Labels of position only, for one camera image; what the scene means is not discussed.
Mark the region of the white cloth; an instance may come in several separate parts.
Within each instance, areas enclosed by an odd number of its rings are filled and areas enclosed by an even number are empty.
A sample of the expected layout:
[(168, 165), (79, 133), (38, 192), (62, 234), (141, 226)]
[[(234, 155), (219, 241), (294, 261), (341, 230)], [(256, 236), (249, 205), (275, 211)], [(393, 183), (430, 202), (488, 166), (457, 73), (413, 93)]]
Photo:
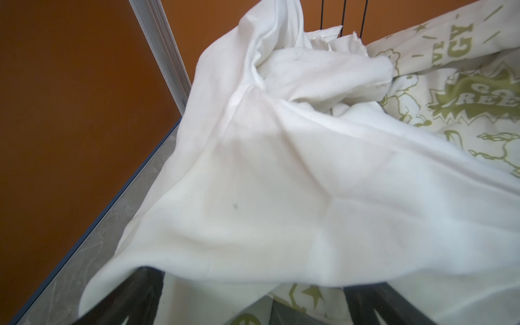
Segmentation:
[(140, 267), (344, 287), (519, 262), (519, 181), (385, 114), (363, 47), (318, 47), (298, 1), (261, 1), (201, 55), (175, 152), (86, 316)]

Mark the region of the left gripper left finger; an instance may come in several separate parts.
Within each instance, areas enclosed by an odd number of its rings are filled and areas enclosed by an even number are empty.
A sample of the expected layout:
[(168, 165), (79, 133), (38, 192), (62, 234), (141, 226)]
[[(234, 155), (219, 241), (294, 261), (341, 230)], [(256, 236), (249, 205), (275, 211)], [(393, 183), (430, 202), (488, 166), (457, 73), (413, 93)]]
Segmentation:
[(164, 278), (165, 273), (154, 268), (136, 269), (74, 325), (152, 325), (157, 315)]

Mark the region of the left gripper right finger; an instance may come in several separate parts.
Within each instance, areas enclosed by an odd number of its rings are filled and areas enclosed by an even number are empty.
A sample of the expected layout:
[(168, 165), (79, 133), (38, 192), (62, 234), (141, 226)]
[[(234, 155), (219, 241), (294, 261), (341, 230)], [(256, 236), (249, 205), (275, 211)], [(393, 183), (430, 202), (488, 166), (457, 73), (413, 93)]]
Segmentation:
[(388, 283), (343, 287), (353, 324), (435, 325)]

